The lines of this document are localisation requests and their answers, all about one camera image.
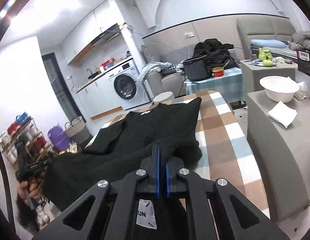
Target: metal bolt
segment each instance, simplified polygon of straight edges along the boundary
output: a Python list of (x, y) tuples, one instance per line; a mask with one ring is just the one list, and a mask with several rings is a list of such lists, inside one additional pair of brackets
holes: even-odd
[(138, 175), (138, 176), (144, 176), (145, 174), (146, 174), (146, 170), (140, 169), (140, 170), (136, 171), (136, 175)]
[(108, 185), (108, 182), (106, 180), (100, 180), (97, 183), (98, 187), (106, 187)]
[(182, 175), (187, 175), (190, 173), (190, 171), (186, 168), (182, 168), (179, 170), (179, 173), (182, 174)]
[(227, 180), (226, 179), (218, 179), (217, 183), (218, 183), (218, 185), (226, 186)]

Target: checkered tablecloth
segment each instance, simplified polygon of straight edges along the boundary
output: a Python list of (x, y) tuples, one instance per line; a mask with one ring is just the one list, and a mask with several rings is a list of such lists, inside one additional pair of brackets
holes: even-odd
[(185, 83), (187, 95), (201, 90), (215, 90), (222, 94), (227, 103), (245, 101), (243, 76), (240, 68), (226, 69), (222, 77), (211, 77), (196, 82), (186, 80)]
[[(203, 156), (194, 170), (202, 178), (225, 178), (269, 217), (264, 184), (252, 150), (236, 118), (222, 95), (216, 91), (201, 91), (164, 104), (188, 103), (201, 97), (195, 136)], [(142, 113), (156, 107), (138, 109)], [(106, 123), (106, 128), (123, 119), (127, 113)]]

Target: wooden baseboard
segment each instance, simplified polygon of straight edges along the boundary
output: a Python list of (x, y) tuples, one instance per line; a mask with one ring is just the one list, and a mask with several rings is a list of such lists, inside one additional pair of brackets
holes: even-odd
[(96, 119), (101, 118), (103, 116), (106, 116), (106, 115), (109, 115), (109, 114), (113, 114), (113, 113), (116, 113), (116, 112), (119, 112), (119, 111), (122, 111), (122, 110), (123, 110), (123, 108), (121, 106), (119, 106), (119, 107), (113, 108), (111, 110), (108, 110), (106, 112), (103, 112), (101, 114), (94, 115), (94, 116), (91, 117), (91, 119), (92, 120), (96, 120)]

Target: washing machine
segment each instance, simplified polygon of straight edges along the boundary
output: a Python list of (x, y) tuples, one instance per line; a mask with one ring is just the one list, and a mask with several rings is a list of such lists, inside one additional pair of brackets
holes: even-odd
[(137, 83), (139, 72), (132, 58), (110, 70), (106, 75), (124, 110), (151, 102), (144, 84)]

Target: wall socket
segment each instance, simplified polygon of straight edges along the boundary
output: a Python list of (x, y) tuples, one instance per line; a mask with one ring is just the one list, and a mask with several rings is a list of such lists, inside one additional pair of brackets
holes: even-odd
[(194, 35), (194, 33), (189, 32), (189, 33), (185, 33), (184, 36), (185, 36), (185, 38), (187, 39), (187, 38), (194, 37), (195, 35)]

